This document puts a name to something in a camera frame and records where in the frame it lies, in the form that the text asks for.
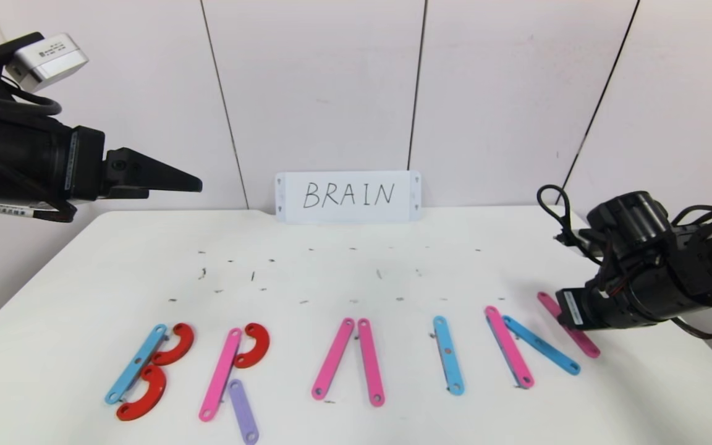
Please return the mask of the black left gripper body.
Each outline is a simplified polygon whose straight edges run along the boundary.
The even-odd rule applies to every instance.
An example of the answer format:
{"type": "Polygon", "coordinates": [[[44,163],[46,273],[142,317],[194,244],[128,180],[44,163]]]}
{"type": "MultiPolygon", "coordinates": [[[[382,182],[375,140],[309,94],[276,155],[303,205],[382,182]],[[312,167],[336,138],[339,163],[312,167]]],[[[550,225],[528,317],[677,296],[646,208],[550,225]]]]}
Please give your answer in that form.
{"type": "Polygon", "coordinates": [[[47,116],[0,113],[0,205],[74,210],[99,197],[105,136],[47,116]]]}

